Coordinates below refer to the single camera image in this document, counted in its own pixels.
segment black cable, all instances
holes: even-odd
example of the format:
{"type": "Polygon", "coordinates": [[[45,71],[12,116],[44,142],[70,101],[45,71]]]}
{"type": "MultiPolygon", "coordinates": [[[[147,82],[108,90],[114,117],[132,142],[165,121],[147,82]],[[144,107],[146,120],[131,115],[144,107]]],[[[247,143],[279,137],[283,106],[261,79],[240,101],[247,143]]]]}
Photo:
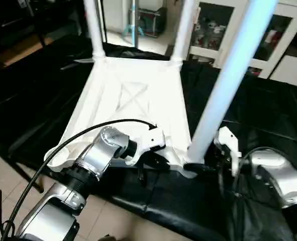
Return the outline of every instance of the black cable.
{"type": "Polygon", "coordinates": [[[95,126],[92,126],[92,127],[89,127],[85,130],[83,130],[82,132],[79,132],[78,134],[75,134],[73,137],[70,137],[68,140],[66,140],[65,142],[63,142],[61,145],[59,145],[47,158],[46,160],[43,162],[43,164],[41,165],[41,167],[39,168],[39,170],[34,174],[34,176],[32,177],[31,181],[29,182],[29,184],[26,186],[26,188],[24,189],[23,193],[21,194],[16,206],[14,207],[11,215],[10,215],[10,218],[5,221],[5,223],[7,224],[6,225],[6,228],[4,230],[4,233],[1,237],[1,241],[5,241],[6,238],[8,237],[8,234],[9,234],[9,231],[10,231],[10,228],[12,226],[12,228],[14,228],[14,219],[15,217],[17,216],[18,214],[18,211],[24,201],[24,199],[26,198],[26,196],[28,195],[33,183],[37,180],[37,178],[39,177],[39,175],[41,174],[42,170],[44,168],[46,168],[47,164],[51,161],[51,159],[62,149],[64,148],[67,144],[69,144],[70,142],[72,142],[73,140],[77,139],[78,137],[82,136],[83,134],[85,133],[88,133],[94,129],[97,129],[97,128],[100,128],[100,127],[103,127],[103,126],[106,126],[106,125],[110,125],[110,124],[114,124],[114,123],[120,123],[120,122],[139,122],[139,123],[143,123],[143,124],[146,124],[149,126],[149,129],[154,129],[156,128],[156,126],[154,126],[153,124],[149,123],[149,122],[146,122],[144,120],[140,120],[140,119],[118,119],[118,120],[112,120],[112,121],[109,121],[109,122],[104,122],[104,123],[101,123],[101,124],[98,124],[98,125],[95,125],[95,126]]]}
{"type": "Polygon", "coordinates": [[[3,235],[4,233],[4,224],[9,223],[12,227],[12,236],[14,236],[14,231],[16,229],[13,222],[10,222],[9,220],[2,223],[2,191],[0,190],[0,233],[3,235]]]}
{"type": "Polygon", "coordinates": [[[0,232],[3,235],[3,225],[2,225],[2,191],[0,190],[0,232]]]}

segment white vertical pole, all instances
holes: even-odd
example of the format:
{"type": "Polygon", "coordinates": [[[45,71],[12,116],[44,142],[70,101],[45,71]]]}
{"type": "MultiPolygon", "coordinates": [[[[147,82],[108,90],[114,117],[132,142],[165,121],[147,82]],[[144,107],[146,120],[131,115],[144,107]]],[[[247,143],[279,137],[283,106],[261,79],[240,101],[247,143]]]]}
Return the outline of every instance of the white vertical pole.
{"type": "Polygon", "coordinates": [[[186,162],[204,163],[204,155],[257,50],[278,0],[250,0],[241,27],[195,131],[186,162]]]}
{"type": "Polygon", "coordinates": [[[189,35],[189,30],[193,25],[195,14],[195,0],[185,0],[184,7],[181,13],[180,22],[176,34],[175,46],[171,61],[182,62],[184,56],[185,42],[189,35]]]}
{"type": "Polygon", "coordinates": [[[95,7],[95,0],[84,0],[84,8],[88,23],[88,31],[92,43],[92,58],[102,58],[105,56],[103,49],[102,37],[100,32],[100,25],[95,7]]]}

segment floor tile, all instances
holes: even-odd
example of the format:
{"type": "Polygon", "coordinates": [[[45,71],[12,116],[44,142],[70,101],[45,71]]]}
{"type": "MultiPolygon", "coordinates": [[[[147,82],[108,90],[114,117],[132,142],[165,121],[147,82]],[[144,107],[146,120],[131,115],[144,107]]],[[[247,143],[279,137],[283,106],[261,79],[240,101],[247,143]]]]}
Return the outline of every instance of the floor tile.
{"type": "Polygon", "coordinates": [[[128,237],[138,219],[138,216],[106,202],[87,239],[98,240],[107,234],[117,239],[128,237]]]}
{"type": "MultiPolygon", "coordinates": [[[[3,203],[2,203],[2,216],[3,216],[3,222],[5,220],[7,220],[15,206],[15,202],[13,202],[12,200],[4,200],[3,203]]],[[[24,208],[24,207],[21,207],[20,210],[19,210],[19,213],[15,219],[15,226],[16,226],[16,229],[19,227],[20,223],[22,222],[23,218],[29,213],[29,210],[24,208]]]]}
{"type": "Polygon", "coordinates": [[[92,195],[88,197],[84,210],[81,212],[80,216],[77,217],[80,224],[80,229],[78,231],[79,236],[83,238],[87,238],[89,236],[94,223],[97,221],[105,205],[105,202],[106,201],[92,195]]]}
{"type": "Polygon", "coordinates": [[[74,238],[74,241],[86,241],[84,238],[82,238],[82,237],[80,237],[80,236],[76,236],[75,238],[74,238]]]}
{"type": "Polygon", "coordinates": [[[184,236],[143,218],[137,220],[129,238],[131,241],[190,241],[184,236]]]}
{"type": "Polygon", "coordinates": [[[5,196],[21,182],[22,177],[0,158],[0,189],[5,196]]]}
{"type": "MultiPolygon", "coordinates": [[[[32,187],[26,199],[23,202],[23,207],[32,209],[36,205],[36,203],[40,200],[40,198],[43,197],[43,195],[48,191],[48,189],[55,182],[53,179],[47,176],[42,176],[41,180],[43,180],[44,192],[40,194],[35,188],[32,187]]],[[[16,188],[11,192],[11,194],[9,195],[9,198],[13,201],[17,201],[20,198],[24,189],[26,188],[27,184],[28,182],[22,179],[21,182],[16,186],[16,188]]]]}

